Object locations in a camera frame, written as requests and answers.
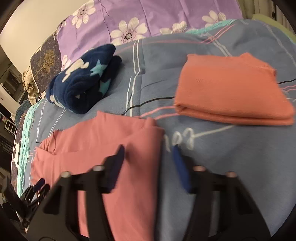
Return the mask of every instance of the mattress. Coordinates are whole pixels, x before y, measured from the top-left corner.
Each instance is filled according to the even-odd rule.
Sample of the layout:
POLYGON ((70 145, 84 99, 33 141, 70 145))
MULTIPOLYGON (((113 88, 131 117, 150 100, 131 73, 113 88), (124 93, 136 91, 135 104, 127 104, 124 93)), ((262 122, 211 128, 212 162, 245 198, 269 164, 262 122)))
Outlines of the mattress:
POLYGON ((194 196, 183 190, 173 164, 171 151, 176 144, 196 164, 212 172, 235 171, 274 234, 296 203, 296 125, 229 125, 180 116, 173 108, 187 54, 239 56, 245 52, 277 69, 279 87, 296 107, 295 45, 275 27, 260 21, 234 20, 224 26, 216 23, 187 33, 138 39, 116 48, 124 67, 106 97, 88 113, 76 115, 47 100, 39 103, 29 132, 29 158, 19 160, 25 162, 23 189, 30 184, 34 148, 54 130, 93 118, 98 110, 153 117, 165 129, 156 240, 182 240, 193 206, 194 196))
MULTIPOLYGON (((129 24, 133 19, 135 20, 131 23, 133 25, 139 21, 138 26, 147 28, 147 30, 144 28, 145 33, 141 35, 150 37, 203 29, 206 25, 219 23, 223 19, 236 18, 242 18, 236 0, 174 0, 170 1, 169 6, 164 0, 90 0, 63 20, 33 54, 30 60, 33 78, 39 94, 43 93, 51 79, 71 62, 73 63, 92 47, 112 42, 111 33, 117 31, 119 23, 123 21, 129 24), (87 12, 83 16, 80 15, 84 21, 77 25, 78 20, 75 17, 79 16, 79 10, 87 12)), ((21 146, 25 114, 26 112, 20 120, 20 127, 16 133, 11 164, 11 181, 15 189, 20 155, 18 150, 21 146)))

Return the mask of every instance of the teal fabric edge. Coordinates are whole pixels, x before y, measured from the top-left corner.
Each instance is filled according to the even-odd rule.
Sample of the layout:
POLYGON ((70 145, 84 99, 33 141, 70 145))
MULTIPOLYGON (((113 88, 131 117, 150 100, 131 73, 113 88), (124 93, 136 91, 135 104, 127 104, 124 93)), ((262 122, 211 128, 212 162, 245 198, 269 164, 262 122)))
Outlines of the teal fabric edge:
POLYGON ((28 110, 24 119, 24 124, 22 128, 22 141, 20 144, 19 167, 17 170, 17 195, 19 197, 24 192, 24 176, 25 176, 26 165, 27 165, 29 152, 30 152, 30 148, 29 148, 30 128, 33 123, 34 112, 38 108, 38 106, 41 104, 41 102, 42 100, 40 100, 35 105, 32 105, 28 110))
POLYGON ((208 31, 211 31, 213 29, 216 28, 220 28, 220 27, 225 27, 227 25, 232 24, 236 19, 227 19, 221 22, 217 22, 215 24, 213 24, 212 26, 208 26, 206 28, 201 28, 201 29, 189 29, 186 31, 187 34, 205 34, 208 31))

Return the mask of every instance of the navy blue blanket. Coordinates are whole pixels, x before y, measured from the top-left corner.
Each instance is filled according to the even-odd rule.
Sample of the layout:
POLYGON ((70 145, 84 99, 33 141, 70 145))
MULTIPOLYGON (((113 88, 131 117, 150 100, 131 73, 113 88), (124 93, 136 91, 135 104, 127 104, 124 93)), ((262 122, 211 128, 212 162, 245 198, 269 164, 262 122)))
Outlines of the navy blue blanket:
POLYGON ((113 56, 114 52, 112 44, 86 52, 51 80, 47 100, 76 114, 88 112, 103 98, 116 76, 122 60, 113 56))

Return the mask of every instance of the folded pink shirt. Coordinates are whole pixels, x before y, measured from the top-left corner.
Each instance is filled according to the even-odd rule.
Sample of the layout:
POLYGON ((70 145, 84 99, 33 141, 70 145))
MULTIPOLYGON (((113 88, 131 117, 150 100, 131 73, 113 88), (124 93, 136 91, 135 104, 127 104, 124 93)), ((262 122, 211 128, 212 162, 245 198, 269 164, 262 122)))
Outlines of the folded pink shirt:
MULTIPOLYGON (((103 194, 110 227, 116 241, 153 240, 163 134, 152 118, 98 112, 93 119, 54 131, 40 144, 31 166, 31 182, 44 178, 53 186, 64 171, 74 175, 87 172, 114 155, 122 144, 126 156, 116 187, 103 194)), ((88 236, 84 194, 78 192, 79 227, 88 236)))

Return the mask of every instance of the folded orange towel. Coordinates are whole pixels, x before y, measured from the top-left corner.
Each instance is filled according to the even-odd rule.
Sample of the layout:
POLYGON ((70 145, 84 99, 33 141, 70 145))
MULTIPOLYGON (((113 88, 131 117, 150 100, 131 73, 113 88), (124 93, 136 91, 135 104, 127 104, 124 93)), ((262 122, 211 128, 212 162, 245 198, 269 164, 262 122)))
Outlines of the folded orange towel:
POLYGON ((249 53, 187 57, 175 95, 177 113, 242 125, 294 123, 294 108, 267 63, 249 53))

